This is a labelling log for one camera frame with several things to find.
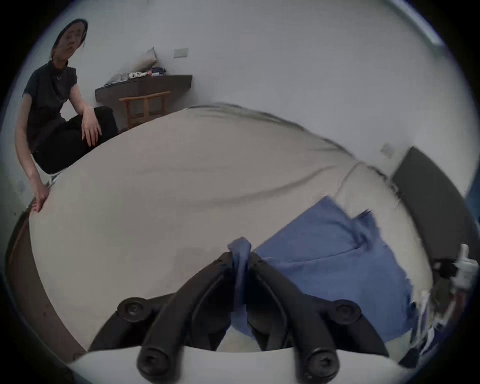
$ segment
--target blue towel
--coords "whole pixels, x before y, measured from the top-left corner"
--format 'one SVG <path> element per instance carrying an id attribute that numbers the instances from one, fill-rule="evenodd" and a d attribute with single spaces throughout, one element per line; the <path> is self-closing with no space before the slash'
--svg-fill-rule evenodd
<path id="1" fill-rule="evenodd" d="M 241 269 L 232 325 L 251 335 L 243 302 L 250 243 L 241 238 L 228 248 Z M 255 251 L 303 293 L 357 303 L 384 342 L 413 327 L 412 286 L 369 211 L 350 219 L 325 197 Z"/>

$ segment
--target woman's arm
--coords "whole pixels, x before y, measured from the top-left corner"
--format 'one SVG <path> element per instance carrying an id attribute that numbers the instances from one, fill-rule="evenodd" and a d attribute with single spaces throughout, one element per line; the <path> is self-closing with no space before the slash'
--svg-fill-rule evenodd
<path id="1" fill-rule="evenodd" d="M 80 94 L 78 84 L 75 84 L 70 91 L 70 102 L 73 105 L 73 109 L 79 115 L 83 115 L 82 118 L 82 140 L 86 139 L 88 146 L 95 146 L 98 142 L 98 136 L 102 134 L 100 124 L 95 116 L 95 110 L 92 106 L 88 105 Z"/>
<path id="2" fill-rule="evenodd" d="M 40 179 L 40 174 L 36 169 L 32 155 L 30 154 L 30 149 L 28 148 L 26 129 L 31 105 L 32 97 L 29 94 L 24 94 L 15 129 L 15 150 L 17 151 L 18 160 L 28 177 L 30 187 L 34 194 L 32 208 L 34 211 L 40 212 L 43 203 L 48 197 L 48 189 Z"/>

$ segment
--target screw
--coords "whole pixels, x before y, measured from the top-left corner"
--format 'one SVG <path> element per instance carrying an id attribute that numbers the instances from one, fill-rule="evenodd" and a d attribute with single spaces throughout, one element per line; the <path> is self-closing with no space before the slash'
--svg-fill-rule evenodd
<path id="1" fill-rule="evenodd" d="M 307 362 L 307 375 L 330 380 L 338 372 L 338 359 L 332 352 L 314 353 Z"/>
<path id="2" fill-rule="evenodd" d="M 353 314 L 353 308 L 349 305 L 340 305 L 337 307 L 336 311 L 343 318 L 343 320 L 348 320 Z"/>
<path id="3" fill-rule="evenodd" d="M 149 348 L 139 361 L 139 369 L 148 376 L 163 375 L 168 371 L 168 356 L 156 348 Z"/>
<path id="4" fill-rule="evenodd" d="M 139 303 L 129 303 L 127 304 L 127 313 L 130 316 L 137 316 L 143 309 Z"/>

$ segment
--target bed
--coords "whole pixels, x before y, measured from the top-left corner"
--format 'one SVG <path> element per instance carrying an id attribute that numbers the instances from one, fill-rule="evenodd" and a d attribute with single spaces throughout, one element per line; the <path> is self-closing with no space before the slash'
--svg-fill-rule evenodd
<path id="1" fill-rule="evenodd" d="M 432 237 L 419 232 L 431 211 L 411 214 L 422 205 L 411 196 L 422 191 L 409 192 L 402 174 L 416 168 L 409 163 L 422 156 L 416 151 L 392 183 L 344 148 L 275 116 L 232 105 L 172 113 L 106 142 L 58 176 L 41 213 L 29 219 L 38 275 L 61 322 L 88 349 L 124 298 L 174 292 L 233 239 L 245 236 L 256 247 L 331 196 L 351 217 L 373 213 L 419 302 L 435 276 L 425 246 Z M 471 236 L 465 241 L 477 241 Z M 243 335 L 229 332 L 226 340 L 224 350 L 250 350 Z M 389 341 L 390 357 L 399 361 L 409 341 L 410 332 Z"/>

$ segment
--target woman's hand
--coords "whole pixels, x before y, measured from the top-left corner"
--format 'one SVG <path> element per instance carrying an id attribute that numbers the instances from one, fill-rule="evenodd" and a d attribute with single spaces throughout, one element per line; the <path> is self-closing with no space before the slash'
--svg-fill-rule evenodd
<path id="1" fill-rule="evenodd" d="M 102 135 L 100 124 L 92 107 L 85 108 L 82 118 L 82 140 L 86 139 L 89 147 L 98 143 L 98 137 Z"/>
<path id="2" fill-rule="evenodd" d="M 49 190 L 44 185 L 39 175 L 33 176 L 30 181 L 30 186 L 34 195 L 32 209 L 35 212 L 40 212 L 40 209 L 43 207 L 43 203 L 48 197 Z"/>

